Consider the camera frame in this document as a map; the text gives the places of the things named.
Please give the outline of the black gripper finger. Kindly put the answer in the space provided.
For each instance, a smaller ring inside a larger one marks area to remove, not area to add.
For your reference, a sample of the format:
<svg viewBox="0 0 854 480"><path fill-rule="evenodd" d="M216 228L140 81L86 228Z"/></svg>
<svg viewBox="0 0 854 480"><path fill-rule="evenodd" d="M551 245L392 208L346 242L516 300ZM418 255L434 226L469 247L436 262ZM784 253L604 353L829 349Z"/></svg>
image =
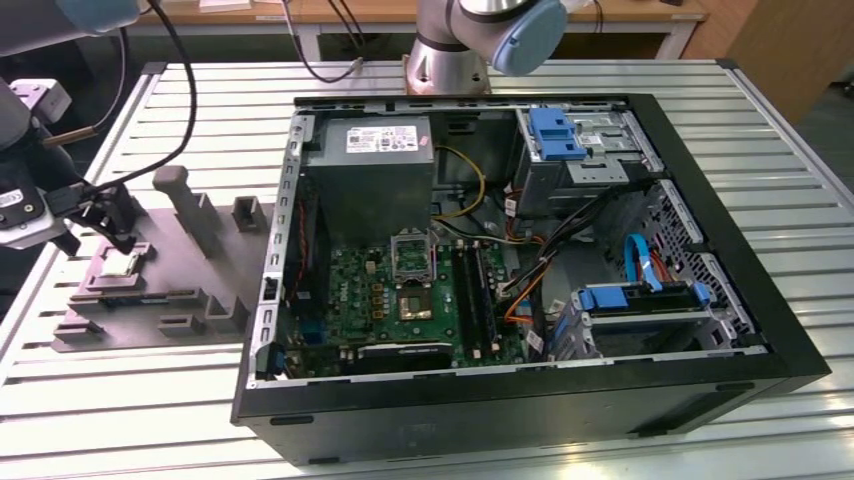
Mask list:
<svg viewBox="0 0 854 480"><path fill-rule="evenodd" d="M138 216L136 200L122 184L94 194L89 206L89 227L120 253L130 253L136 245L133 233Z"/></svg>
<svg viewBox="0 0 854 480"><path fill-rule="evenodd" d="M70 233L69 228L65 226L65 221L78 226L91 228L96 220L90 212L91 207L93 203L89 200L50 207L51 214L59 220L59 224L63 227L62 233L51 239L51 243L67 257L73 257L77 254L81 242Z"/></svg>

